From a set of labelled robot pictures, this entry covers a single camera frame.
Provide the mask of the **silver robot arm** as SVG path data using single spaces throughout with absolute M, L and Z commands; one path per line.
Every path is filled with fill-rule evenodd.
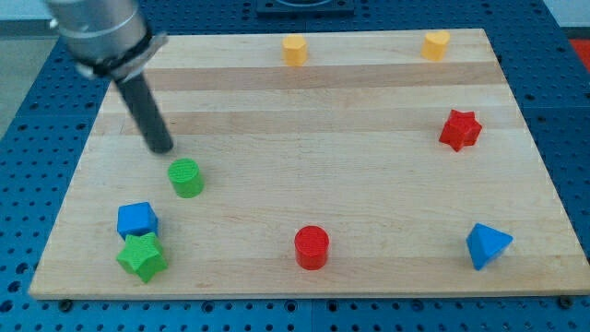
M 126 82 L 140 75 L 167 43 L 154 33 L 136 0 L 46 0 L 59 32 L 83 76 Z

